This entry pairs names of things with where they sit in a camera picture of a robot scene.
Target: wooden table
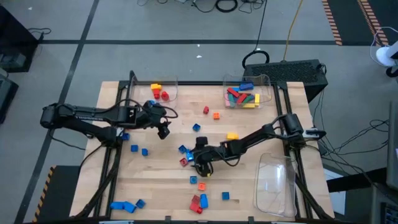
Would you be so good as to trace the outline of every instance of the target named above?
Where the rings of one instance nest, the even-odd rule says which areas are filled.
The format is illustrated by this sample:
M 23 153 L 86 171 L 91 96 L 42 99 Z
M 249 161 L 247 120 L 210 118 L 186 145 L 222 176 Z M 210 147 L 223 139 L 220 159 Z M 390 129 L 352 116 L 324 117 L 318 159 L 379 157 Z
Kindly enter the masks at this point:
M 108 108 L 114 105 L 118 82 L 103 82 L 99 93 L 97 107 Z M 312 127 L 312 117 L 302 83 L 288 83 L 289 96 L 293 113 L 296 113 L 304 129 Z M 129 142 L 123 143 L 119 174 L 116 182 L 114 201 L 136 203 L 139 198 L 146 202 L 143 209 L 134 213 L 113 210 L 112 219 L 127 220 L 164 220 L 170 215 L 172 220 L 248 220 L 253 216 L 255 221 L 293 220 L 259 211 L 253 204 L 255 176 L 259 158 L 263 153 L 283 156 L 282 141 L 272 139 L 250 148 L 242 156 L 238 166 L 230 167 L 224 162 L 214 162 L 214 174 L 211 177 L 199 177 L 194 168 L 182 167 L 179 160 L 183 157 L 178 151 L 182 144 L 193 148 L 197 136 L 207 136 L 209 144 L 219 145 L 226 139 L 227 132 L 236 132 L 240 137 L 252 133 L 262 125 L 270 123 L 277 117 L 275 99 L 264 103 L 261 109 L 227 109 L 222 99 L 222 86 L 179 86 L 178 103 L 175 107 L 179 114 L 171 119 L 170 134 L 160 140 L 157 129 L 130 131 Z M 280 94 L 283 111 L 285 103 Z M 208 115 L 203 114 L 204 106 L 209 106 Z M 220 112 L 221 119 L 213 120 L 212 113 Z M 105 123 L 94 122 L 105 126 Z M 201 125 L 200 132 L 192 126 Z M 147 148 L 149 156 L 144 157 L 141 151 L 132 153 L 131 144 Z M 308 142 L 317 147 L 315 142 Z M 95 139 L 89 140 L 85 154 L 89 154 L 99 145 Z M 73 199 L 70 215 L 77 214 L 89 201 L 98 188 L 105 150 L 98 151 L 90 157 L 81 169 L 80 178 Z M 306 147 L 301 152 L 303 168 L 309 191 L 322 208 L 334 217 L 320 154 L 314 148 Z M 198 176 L 199 182 L 206 183 L 206 191 L 190 184 L 189 177 Z M 229 192 L 230 200 L 222 201 L 221 193 Z M 301 216 L 303 211 L 302 196 L 297 189 Z M 194 194 L 207 194 L 209 208 L 201 215 L 189 209 Z M 104 214 L 108 191 L 103 195 L 101 214 Z

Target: green block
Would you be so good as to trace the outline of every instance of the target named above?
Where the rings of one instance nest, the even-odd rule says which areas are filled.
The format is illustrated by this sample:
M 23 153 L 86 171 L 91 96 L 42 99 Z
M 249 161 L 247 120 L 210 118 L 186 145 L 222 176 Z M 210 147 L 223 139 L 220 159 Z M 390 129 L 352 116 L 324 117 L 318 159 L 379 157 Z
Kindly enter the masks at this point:
M 231 104 L 230 107 L 235 107 L 235 98 L 232 94 L 228 94 L 229 103 Z
M 243 103 L 243 104 L 249 103 L 249 102 L 252 101 L 252 100 L 254 100 L 254 96 L 253 96 L 253 95 L 250 95 L 250 96 L 246 97 L 246 99 L 244 99 L 242 103 Z

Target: gray floor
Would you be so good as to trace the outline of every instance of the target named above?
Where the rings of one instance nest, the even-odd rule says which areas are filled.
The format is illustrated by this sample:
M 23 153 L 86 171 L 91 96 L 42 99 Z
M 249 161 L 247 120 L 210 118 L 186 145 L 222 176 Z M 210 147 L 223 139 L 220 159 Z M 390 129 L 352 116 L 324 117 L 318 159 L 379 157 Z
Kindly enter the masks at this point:
M 211 7 L 209 2 L 197 1 L 203 9 Z M 81 37 L 92 3 L 93 0 L 21 0 L 5 1 L 4 5 L 28 28 L 50 27 L 53 32 L 45 39 L 76 40 Z M 297 5 L 294 0 L 269 0 L 261 39 L 285 40 Z M 238 11 L 202 14 L 191 7 L 190 2 L 180 4 L 173 0 L 163 5 L 150 0 L 144 7 L 139 7 L 136 0 L 99 0 L 88 39 L 254 40 L 260 18 L 260 10 L 252 14 Z M 321 1 L 304 1 L 292 39 L 333 40 Z M 241 75 L 241 60 L 253 48 L 252 44 L 85 45 L 66 102 L 94 106 L 102 81 L 125 80 L 132 69 L 140 80 L 164 75 L 178 75 L 180 80 L 221 80 L 225 74 Z M 269 52 L 271 62 L 282 60 L 284 45 L 260 45 L 259 48 Z M 39 125 L 41 109 L 58 100 L 75 50 L 76 45 L 42 45 L 28 73 L 10 74 L 20 88 L 6 122 L 0 126 L 0 175 L 11 183 L 3 184 L 0 190 L 0 198 L 8 202 L 0 205 L 4 223 L 15 219 L 43 144 L 46 130 Z M 371 119 L 388 118 L 388 103 L 398 93 L 398 84 L 369 58 L 369 47 L 291 45 L 286 59 L 313 58 L 328 67 L 323 118 L 335 147 L 367 127 Z M 263 60 L 253 57 L 250 62 Z M 311 109 L 316 105 L 317 99 L 310 104 Z M 322 126 L 319 112 L 315 123 Z M 83 147 L 86 144 L 81 134 L 67 130 L 56 131 L 55 137 Z M 371 131 L 342 152 L 373 149 L 386 139 L 386 133 Z M 51 143 L 25 221 L 34 215 L 49 167 L 77 165 L 82 158 L 83 152 L 79 150 Z M 386 149 L 353 154 L 345 159 L 363 169 L 375 169 L 386 165 Z M 325 163 L 336 167 L 328 161 Z

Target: plastic container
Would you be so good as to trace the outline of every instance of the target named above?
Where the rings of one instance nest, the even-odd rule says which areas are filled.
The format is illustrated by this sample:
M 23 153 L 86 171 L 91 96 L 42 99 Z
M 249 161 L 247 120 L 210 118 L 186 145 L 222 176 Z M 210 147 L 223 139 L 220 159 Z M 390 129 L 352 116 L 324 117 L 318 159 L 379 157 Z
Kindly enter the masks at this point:
M 261 155 L 254 186 L 254 206 L 281 217 L 294 217 L 295 167 L 290 157 Z
M 253 90 L 239 90 L 239 94 L 250 94 L 253 97 L 258 94 L 260 96 L 259 102 L 255 103 L 254 99 L 246 103 L 237 103 L 238 97 L 233 96 L 227 90 L 228 88 L 239 88 L 240 84 L 252 83 Z M 265 102 L 272 99 L 271 83 L 267 75 L 259 75 L 257 77 L 240 77 L 225 75 L 223 79 L 223 100 L 227 108 L 262 108 Z
M 166 91 L 169 95 L 168 100 L 163 100 L 162 97 L 155 99 L 155 96 L 150 88 L 151 84 L 162 85 L 160 93 Z M 137 82 L 132 79 L 131 83 L 131 99 L 138 101 L 140 104 L 144 104 L 147 100 L 154 100 L 163 106 L 175 108 L 177 105 L 178 96 L 178 77 L 177 76 L 165 76 L 155 79 L 153 82 Z

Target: yellow block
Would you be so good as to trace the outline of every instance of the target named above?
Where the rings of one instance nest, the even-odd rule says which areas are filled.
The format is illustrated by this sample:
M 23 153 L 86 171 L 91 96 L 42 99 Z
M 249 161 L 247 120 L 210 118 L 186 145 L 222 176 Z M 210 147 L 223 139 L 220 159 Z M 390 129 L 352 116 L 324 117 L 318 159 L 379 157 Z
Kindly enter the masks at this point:
M 159 84 L 151 84 L 150 85 L 151 90 L 161 90 L 162 89 L 162 85 Z
M 228 140 L 234 140 L 234 139 L 239 139 L 239 135 L 236 133 L 227 133 L 226 138 Z
M 246 103 L 243 105 L 243 108 L 255 108 L 256 104 L 255 103 Z
M 254 104 L 255 106 L 260 106 L 260 94 L 254 94 Z

